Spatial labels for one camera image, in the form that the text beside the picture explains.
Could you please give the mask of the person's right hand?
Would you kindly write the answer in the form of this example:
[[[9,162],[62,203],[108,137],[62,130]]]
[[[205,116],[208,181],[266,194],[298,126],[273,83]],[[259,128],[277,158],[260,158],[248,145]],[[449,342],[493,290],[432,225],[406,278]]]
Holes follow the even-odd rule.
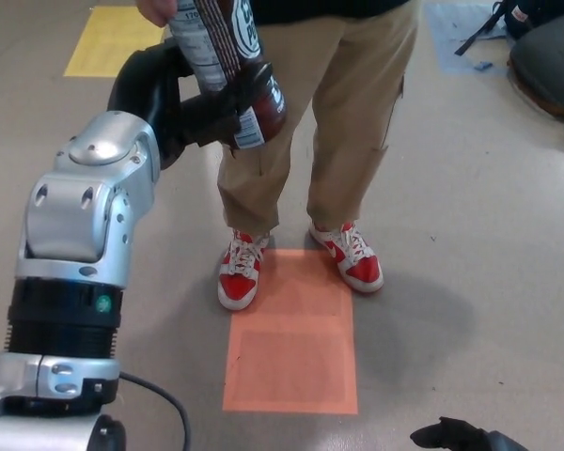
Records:
[[[135,5],[145,19],[161,28],[167,26],[178,10],[176,0],[136,0]]]

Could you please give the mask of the robot left black hand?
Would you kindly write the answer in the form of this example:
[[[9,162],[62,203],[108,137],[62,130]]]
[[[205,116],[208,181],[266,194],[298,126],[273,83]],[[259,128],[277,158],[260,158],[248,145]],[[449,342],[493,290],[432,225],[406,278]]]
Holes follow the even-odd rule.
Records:
[[[154,130],[161,167],[170,167],[186,147],[214,141],[251,148],[275,137],[286,119],[272,64],[261,56],[241,63],[222,90],[180,98],[179,78],[197,75],[173,39],[134,52],[119,71],[109,110],[134,114]]]

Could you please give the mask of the robot right black hand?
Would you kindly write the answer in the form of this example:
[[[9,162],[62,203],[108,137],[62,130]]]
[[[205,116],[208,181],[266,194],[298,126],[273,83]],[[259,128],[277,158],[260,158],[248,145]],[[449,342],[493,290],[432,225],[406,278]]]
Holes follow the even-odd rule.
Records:
[[[464,420],[440,417],[439,422],[420,428],[410,434],[413,443],[424,449],[451,451],[491,450],[487,432]]]

